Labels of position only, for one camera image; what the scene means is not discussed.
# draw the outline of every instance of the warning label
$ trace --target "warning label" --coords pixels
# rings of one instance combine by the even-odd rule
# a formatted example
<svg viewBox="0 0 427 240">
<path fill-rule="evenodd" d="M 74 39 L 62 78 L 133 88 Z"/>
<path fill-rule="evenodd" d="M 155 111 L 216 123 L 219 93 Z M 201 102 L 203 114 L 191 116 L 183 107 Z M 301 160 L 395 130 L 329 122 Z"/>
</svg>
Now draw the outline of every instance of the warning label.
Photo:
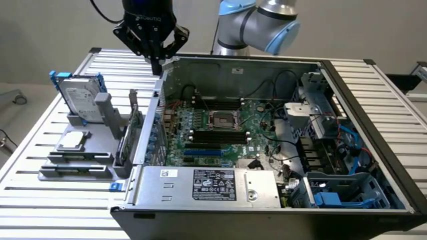
<svg viewBox="0 0 427 240">
<path fill-rule="evenodd" d="M 200 201 L 236 201 L 232 170 L 193 170 L 192 198 Z"/>
</svg>

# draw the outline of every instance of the capacitor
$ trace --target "capacitor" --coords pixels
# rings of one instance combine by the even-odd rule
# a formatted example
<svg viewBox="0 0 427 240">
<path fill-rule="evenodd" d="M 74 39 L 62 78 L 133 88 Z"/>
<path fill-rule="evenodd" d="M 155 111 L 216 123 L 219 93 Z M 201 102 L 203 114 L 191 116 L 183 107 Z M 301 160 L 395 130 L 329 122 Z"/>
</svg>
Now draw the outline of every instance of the capacitor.
<svg viewBox="0 0 427 240">
<path fill-rule="evenodd" d="M 263 113 L 264 110 L 265 110 L 265 109 L 264 109 L 261 106 L 259 106 L 259 107 L 256 108 L 256 111 L 257 111 L 259 113 Z"/>
</svg>

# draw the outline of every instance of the floor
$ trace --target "floor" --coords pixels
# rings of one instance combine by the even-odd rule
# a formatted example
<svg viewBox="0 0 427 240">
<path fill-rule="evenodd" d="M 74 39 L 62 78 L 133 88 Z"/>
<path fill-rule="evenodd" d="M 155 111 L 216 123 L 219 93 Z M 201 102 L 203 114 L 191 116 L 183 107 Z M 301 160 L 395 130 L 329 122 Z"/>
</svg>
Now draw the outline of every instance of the floor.
<svg viewBox="0 0 427 240">
<path fill-rule="evenodd" d="M 0 129 L 6 132 L 16 144 L 20 144 L 56 97 L 57 91 L 53 85 L 0 83 L 0 93 L 14 89 L 22 91 L 28 102 L 25 105 L 16 105 L 10 102 L 0 108 Z M 8 158 L 0 152 L 0 167 Z"/>
</svg>

